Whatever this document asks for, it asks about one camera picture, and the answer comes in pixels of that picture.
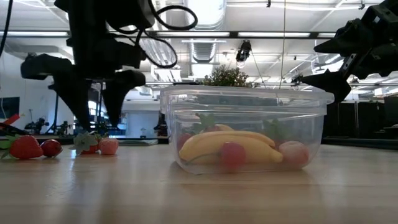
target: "desk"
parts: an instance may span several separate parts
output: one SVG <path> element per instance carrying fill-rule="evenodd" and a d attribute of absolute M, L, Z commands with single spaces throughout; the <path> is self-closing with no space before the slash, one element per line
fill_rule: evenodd
<path fill-rule="evenodd" d="M 191 175 L 168 146 L 0 162 L 1 223 L 398 223 L 398 153 L 322 146 L 303 171 Z"/>

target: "strawberry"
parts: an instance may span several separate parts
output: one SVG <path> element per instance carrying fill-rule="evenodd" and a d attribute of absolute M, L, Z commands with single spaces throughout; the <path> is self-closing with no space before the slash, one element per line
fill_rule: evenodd
<path fill-rule="evenodd" d="M 188 141 L 192 137 L 191 134 L 185 133 L 182 134 L 177 141 L 177 150 L 180 151 L 182 149 L 182 146 L 184 146 L 185 142 Z"/>
<path fill-rule="evenodd" d="M 54 139 L 44 141 L 40 147 L 43 149 L 43 155 L 46 157 L 55 157 L 63 150 L 61 144 Z"/>
<path fill-rule="evenodd" d="M 36 138 L 30 135 L 25 136 L 7 136 L 9 139 L 8 152 L 4 153 L 1 158 L 8 154 L 17 159 L 31 159 L 43 156 L 43 149 L 39 146 Z"/>
<path fill-rule="evenodd" d="M 229 171 L 235 171 L 246 161 L 246 151 L 235 142 L 226 142 L 221 147 L 221 164 Z"/>
<path fill-rule="evenodd" d="M 101 155 L 115 155 L 118 147 L 119 141 L 117 139 L 102 139 L 99 142 Z"/>
<path fill-rule="evenodd" d="M 90 150 L 89 151 L 82 151 L 80 153 L 80 155 L 89 155 L 89 154 L 95 154 L 96 151 L 98 151 L 100 148 L 98 147 L 98 145 L 96 146 L 90 146 Z"/>

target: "wooden table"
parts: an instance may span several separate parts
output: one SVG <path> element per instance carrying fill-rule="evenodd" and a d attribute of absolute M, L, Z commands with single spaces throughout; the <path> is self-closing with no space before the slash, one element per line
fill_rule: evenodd
<path fill-rule="evenodd" d="M 298 172 L 191 175 L 168 146 L 0 162 L 0 223 L 398 223 L 398 153 L 322 146 Z"/>

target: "clear plastic tub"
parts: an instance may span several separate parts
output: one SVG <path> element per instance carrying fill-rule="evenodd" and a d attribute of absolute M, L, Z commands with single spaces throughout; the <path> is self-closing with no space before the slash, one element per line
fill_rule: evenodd
<path fill-rule="evenodd" d="M 173 86 L 160 94 L 175 160 L 193 174 L 301 169 L 317 153 L 333 94 Z"/>

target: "yellow banana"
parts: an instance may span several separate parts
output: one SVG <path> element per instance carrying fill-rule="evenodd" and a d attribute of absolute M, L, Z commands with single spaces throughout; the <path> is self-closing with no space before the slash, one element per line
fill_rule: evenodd
<path fill-rule="evenodd" d="M 224 136 L 224 135 L 230 135 L 230 136 L 246 136 L 249 138 L 254 138 L 259 141 L 262 141 L 269 145 L 270 147 L 275 147 L 275 142 L 270 139 L 269 137 L 259 134 L 259 133 L 254 133 L 251 131 L 212 131 L 212 132 L 207 132 L 207 133 L 201 133 L 197 134 L 193 137 L 191 137 L 185 144 L 189 142 L 189 144 L 192 146 L 195 144 L 196 141 L 200 141 L 201 139 L 207 139 L 210 136 Z"/>
<path fill-rule="evenodd" d="M 229 127 L 228 125 L 225 125 L 225 124 L 216 124 L 215 126 L 217 126 L 222 131 L 234 131 L 233 128 L 231 128 L 231 127 Z"/>
<path fill-rule="evenodd" d="M 240 144 L 246 151 L 247 163 L 268 163 L 282 162 L 283 155 L 266 142 L 248 131 L 217 131 L 212 133 L 198 134 L 190 138 L 180 150 L 180 158 L 190 161 L 198 156 L 213 154 L 213 156 L 203 156 L 192 161 L 192 164 L 214 164 L 219 161 L 216 154 L 226 142 L 235 142 Z"/>

